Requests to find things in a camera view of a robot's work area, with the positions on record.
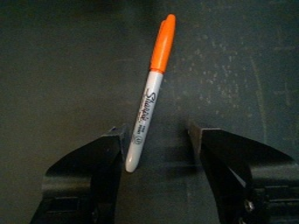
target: scratch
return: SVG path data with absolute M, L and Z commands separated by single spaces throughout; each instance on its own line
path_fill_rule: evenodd
M 262 87 L 261 87 L 261 83 L 260 83 L 256 62 L 253 61 L 252 57 L 249 57 L 249 61 L 250 61 L 250 66 L 252 66 L 253 73 L 256 76 L 256 87 L 257 87 L 256 101 L 257 101 L 258 113 L 260 113 L 260 118 L 261 118 L 261 125 L 262 125 L 262 132 L 264 132 L 264 143 L 266 144 L 266 112 L 265 112 L 265 101 L 264 101 L 264 96 L 262 96 Z

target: sharpie logo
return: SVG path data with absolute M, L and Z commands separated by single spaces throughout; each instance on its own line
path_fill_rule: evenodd
M 148 94 L 146 89 L 144 94 L 144 106 L 141 111 L 138 112 L 138 122 L 148 120 L 149 110 L 153 103 L 154 103 L 154 93 Z

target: marker cap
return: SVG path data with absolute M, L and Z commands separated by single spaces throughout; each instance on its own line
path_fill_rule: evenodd
M 173 44 L 174 15 L 169 14 L 161 22 L 157 38 L 153 46 L 153 56 L 150 60 L 150 71 L 164 73 L 169 53 Z

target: dark gray surface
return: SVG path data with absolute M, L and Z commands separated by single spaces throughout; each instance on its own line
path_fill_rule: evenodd
M 208 188 L 197 181 L 202 177 L 181 175 L 189 163 L 181 138 L 188 116 L 297 157 L 297 1 L 0 5 L 1 223 L 29 221 L 42 174 L 62 155 L 110 126 L 133 127 L 154 36 L 168 13 L 177 17 L 172 56 L 140 169 L 129 176 L 136 190 L 140 182 L 153 187 L 145 188 L 153 189 L 148 198 L 158 198 L 161 187 L 161 198 L 134 200 L 146 215 L 132 214 L 128 223 L 165 222 L 164 215 L 172 223 L 188 223 L 188 202 L 197 196 L 189 194 L 188 201 L 185 189 Z M 170 203 L 164 196 L 172 198 L 172 209 L 162 210 Z M 210 198 L 204 197 L 196 206 L 205 207 Z M 200 221 L 214 223 L 202 216 Z

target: sharpie marker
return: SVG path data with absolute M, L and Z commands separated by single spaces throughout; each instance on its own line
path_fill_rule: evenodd
M 144 87 L 144 95 L 134 122 L 134 131 L 125 158 L 125 170 L 128 172 L 133 172 L 136 169 L 145 143 L 145 134 L 148 131 L 152 113 L 154 110 L 156 97 L 164 77 L 164 70 L 173 44 L 173 30 L 174 30 L 174 15 L 170 14 L 168 15 L 166 19 L 161 22 L 153 46 L 150 71 L 148 74 L 146 83 Z

